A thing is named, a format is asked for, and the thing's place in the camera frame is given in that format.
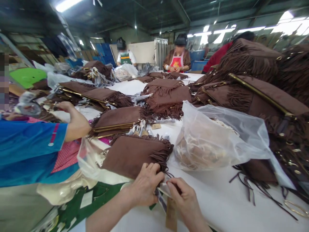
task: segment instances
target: hand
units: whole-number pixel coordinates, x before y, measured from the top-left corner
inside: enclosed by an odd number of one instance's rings
[[[168,70],[171,71],[171,73],[176,71],[175,68],[174,68],[173,66],[169,66],[169,67],[168,67]]]
[[[71,109],[75,109],[74,105],[71,102],[63,101],[55,105],[57,108],[69,112]]]
[[[183,222],[190,231],[194,225],[200,224],[204,221],[199,203],[197,201],[196,193],[182,178],[171,178],[167,182],[167,186],[170,189],[171,196],[176,202],[176,206],[183,218]]]
[[[179,72],[181,72],[181,71],[183,71],[183,67],[178,67],[178,68],[175,70],[175,72],[177,72],[177,73],[179,73]]]
[[[164,180],[163,172],[156,174],[159,170],[160,165],[157,163],[144,163],[133,184],[123,189],[131,200],[131,207],[150,206],[158,202],[154,192],[158,184]]]

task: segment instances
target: red apron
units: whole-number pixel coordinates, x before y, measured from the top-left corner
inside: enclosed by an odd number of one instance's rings
[[[177,69],[178,67],[183,67],[183,53],[181,54],[181,56],[175,56],[174,54],[170,66],[174,67],[174,69]]]

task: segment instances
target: plaid shirt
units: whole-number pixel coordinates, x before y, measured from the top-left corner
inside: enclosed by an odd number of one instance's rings
[[[72,43],[72,41],[65,36],[65,34],[61,33],[60,35],[58,35],[58,38],[61,40],[61,42],[63,43],[63,45],[65,46],[65,48],[68,51],[68,55],[70,57],[70,59],[72,61],[77,61],[77,56],[74,52],[78,52],[77,47]]]

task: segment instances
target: pink fabric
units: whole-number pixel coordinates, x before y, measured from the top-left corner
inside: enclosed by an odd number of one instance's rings
[[[28,123],[44,122],[39,119],[29,117]],[[60,151],[58,151],[58,157],[51,173],[66,169],[73,164],[77,163],[77,154],[80,149],[81,139],[77,139],[71,142],[65,142],[62,145]]]

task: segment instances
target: apron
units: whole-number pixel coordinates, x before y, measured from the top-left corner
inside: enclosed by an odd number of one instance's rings
[[[175,69],[178,67],[183,67],[183,53],[181,54],[181,56],[175,56],[174,53],[170,66],[174,67]]]
[[[124,63],[132,64],[129,53],[120,56],[120,63],[123,65]]]

